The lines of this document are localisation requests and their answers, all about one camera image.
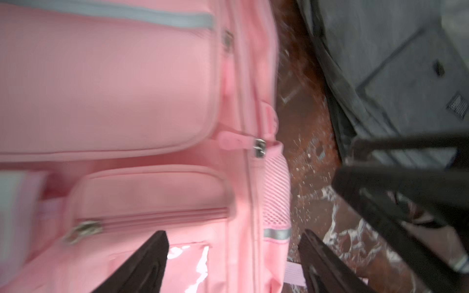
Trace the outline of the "grey fabric backpack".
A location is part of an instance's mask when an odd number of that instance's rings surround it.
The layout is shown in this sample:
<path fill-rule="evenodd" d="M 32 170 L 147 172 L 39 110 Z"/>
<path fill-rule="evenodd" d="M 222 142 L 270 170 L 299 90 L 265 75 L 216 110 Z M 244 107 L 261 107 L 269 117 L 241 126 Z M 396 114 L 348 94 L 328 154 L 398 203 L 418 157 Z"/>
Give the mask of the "grey fabric backpack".
<path fill-rule="evenodd" d="M 469 129 L 467 1 L 299 1 L 330 90 L 339 154 L 354 140 Z"/>

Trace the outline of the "pink backpack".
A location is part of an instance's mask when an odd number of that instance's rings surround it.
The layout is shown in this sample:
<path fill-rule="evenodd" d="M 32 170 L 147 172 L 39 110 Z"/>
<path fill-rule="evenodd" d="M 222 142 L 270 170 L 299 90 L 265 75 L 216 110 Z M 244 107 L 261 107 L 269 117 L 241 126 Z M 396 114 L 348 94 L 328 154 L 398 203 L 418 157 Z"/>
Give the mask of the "pink backpack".
<path fill-rule="evenodd" d="M 160 293 L 297 270 L 269 1 L 1 2 L 1 291 L 92 293 L 155 232 Z"/>

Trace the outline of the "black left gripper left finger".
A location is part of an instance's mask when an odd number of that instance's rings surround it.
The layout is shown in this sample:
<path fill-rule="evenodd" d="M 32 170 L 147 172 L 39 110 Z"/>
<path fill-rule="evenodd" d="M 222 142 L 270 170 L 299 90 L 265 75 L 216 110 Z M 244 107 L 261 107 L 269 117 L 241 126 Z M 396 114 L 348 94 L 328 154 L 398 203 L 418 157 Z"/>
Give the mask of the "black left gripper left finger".
<path fill-rule="evenodd" d="M 168 252 L 166 232 L 155 232 L 93 293 L 159 293 Z"/>

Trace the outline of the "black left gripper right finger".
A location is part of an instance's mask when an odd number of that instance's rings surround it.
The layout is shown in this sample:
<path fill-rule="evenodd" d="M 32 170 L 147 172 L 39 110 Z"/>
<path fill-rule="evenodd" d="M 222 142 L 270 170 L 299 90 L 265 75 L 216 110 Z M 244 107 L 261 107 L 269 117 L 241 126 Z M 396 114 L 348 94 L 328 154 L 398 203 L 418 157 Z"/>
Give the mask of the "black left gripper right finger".
<path fill-rule="evenodd" d="M 374 292 L 311 230 L 302 233 L 298 251 L 309 293 Z"/>

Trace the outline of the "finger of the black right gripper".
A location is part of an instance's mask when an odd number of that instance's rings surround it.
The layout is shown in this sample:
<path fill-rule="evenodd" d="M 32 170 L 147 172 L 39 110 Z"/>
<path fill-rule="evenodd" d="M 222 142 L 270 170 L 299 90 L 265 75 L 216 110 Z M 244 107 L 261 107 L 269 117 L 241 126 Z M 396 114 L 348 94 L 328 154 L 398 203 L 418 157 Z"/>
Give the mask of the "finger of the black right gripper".
<path fill-rule="evenodd" d="M 390 194 L 401 195 L 431 215 L 425 228 L 453 227 L 469 248 L 469 171 L 342 166 L 332 187 L 370 224 L 434 293 L 466 293 L 469 275 L 457 272 L 404 226 L 416 225 Z"/>
<path fill-rule="evenodd" d="M 349 155 L 363 159 L 376 150 L 416 150 L 425 148 L 455 148 L 456 157 L 469 159 L 469 134 L 418 134 L 403 137 L 387 137 L 376 139 L 354 140 L 349 149 Z"/>

